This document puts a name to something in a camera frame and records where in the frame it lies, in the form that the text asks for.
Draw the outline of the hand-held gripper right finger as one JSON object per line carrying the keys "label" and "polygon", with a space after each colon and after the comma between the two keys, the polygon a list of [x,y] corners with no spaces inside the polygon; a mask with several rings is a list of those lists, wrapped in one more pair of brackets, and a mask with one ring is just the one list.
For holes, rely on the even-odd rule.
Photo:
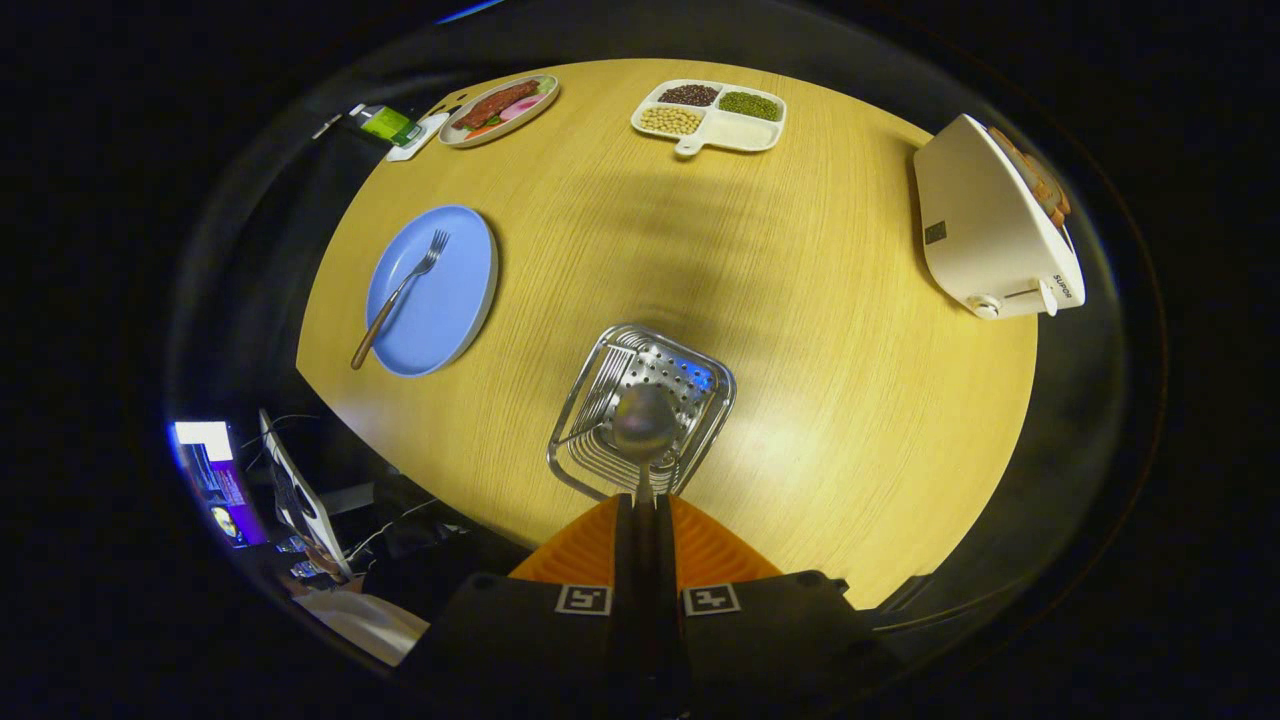
{"label": "hand-held gripper right finger", "polygon": [[691,701],[835,701],[883,680],[883,646],[823,571],[785,573],[708,512],[655,500]]}

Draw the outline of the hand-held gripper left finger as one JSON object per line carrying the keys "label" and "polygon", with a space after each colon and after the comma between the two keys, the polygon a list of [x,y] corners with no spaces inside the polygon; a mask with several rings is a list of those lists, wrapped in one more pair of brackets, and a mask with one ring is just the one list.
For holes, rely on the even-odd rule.
{"label": "hand-held gripper left finger", "polygon": [[466,577],[399,666],[429,701],[640,701],[634,502],[617,495],[506,573]]}

